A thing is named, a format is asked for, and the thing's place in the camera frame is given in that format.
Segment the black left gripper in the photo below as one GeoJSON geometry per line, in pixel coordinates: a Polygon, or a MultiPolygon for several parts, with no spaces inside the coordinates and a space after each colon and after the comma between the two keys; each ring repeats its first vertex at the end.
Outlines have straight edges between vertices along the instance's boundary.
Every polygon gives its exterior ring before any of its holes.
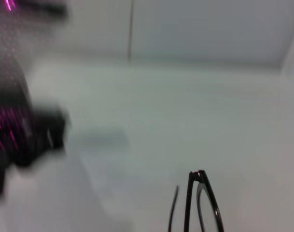
{"type": "Polygon", "coordinates": [[[64,149],[68,125],[69,114],[59,105],[31,110],[22,68],[14,58],[0,57],[0,196],[7,169],[12,164],[29,166],[36,146],[40,152],[64,149]]]}

